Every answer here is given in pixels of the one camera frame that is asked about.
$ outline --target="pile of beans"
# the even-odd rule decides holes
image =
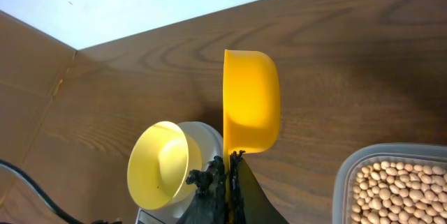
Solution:
[[[353,187],[352,224],[446,224],[441,167],[383,161],[362,167]]]

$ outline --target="clear plastic container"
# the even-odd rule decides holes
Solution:
[[[353,186],[357,172],[381,161],[437,165],[447,170],[447,146],[434,144],[375,144],[355,152],[340,167],[335,178],[332,224],[351,223]]]

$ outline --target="gray container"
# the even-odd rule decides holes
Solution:
[[[437,165],[447,170],[447,146],[434,144],[375,144],[355,152],[340,167],[335,178],[332,224],[351,223],[352,188],[357,172],[381,161]]]

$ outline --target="tray of chickpeas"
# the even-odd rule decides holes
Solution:
[[[447,147],[376,144],[343,163],[332,224],[447,224]]]

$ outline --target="brown panel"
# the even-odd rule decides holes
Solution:
[[[21,165],[48,105],[49,98],[0,84],[0,158]],[[0,169],[0,206],[13,175]]]
[[[441,4],[263,0],[86,49],[64,78],[26,169],[83,221],[116,213],[133,220],[124,177],[138,136],[161,120],[221,129],[224,49],[260,50],[278,67],[282,128],[273,148],[247,155],[248,163],[291,223],[330,223],[335,175],[354,151],[446,143]],[[112,171],[116,180],[98,190]],[[45,222],[36,214],[43,207],[30,210],[35,222]]]
[[[51,96],[75,50],[0,12],[0,83]]]

